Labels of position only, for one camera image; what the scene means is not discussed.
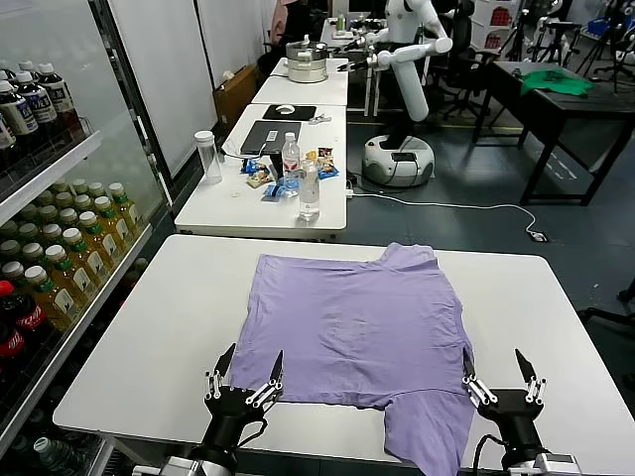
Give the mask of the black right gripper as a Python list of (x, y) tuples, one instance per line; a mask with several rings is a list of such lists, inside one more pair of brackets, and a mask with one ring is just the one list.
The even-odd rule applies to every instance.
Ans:
[(494, 394), (475, 374), (470, 353), (462, 349), (463, 377), (470, 400), (477, 412), (493, 421), (499, 429), (507, 454), (539, 453), (545, 450), (535, 427), (535, 420), (544, 409), (542, 402), (547, 386), (545, 379), (539, 379), (533, 364), (519, 350), (516, 359), (525, 390), (498, 390)]

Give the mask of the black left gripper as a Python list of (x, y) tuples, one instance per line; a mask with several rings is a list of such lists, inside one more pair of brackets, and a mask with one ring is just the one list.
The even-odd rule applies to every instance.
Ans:
[(204, 402), (211, 420), (203, 443), (209, 447), (237, 449), (262, 435), (268, 426), (264, 406), (273, 404), (283, 391), (283, 350), (278, 353), (269, 380), (257, 390), (223, 386), (235, 347), (232, 343), (214, 369), (204, 374)]

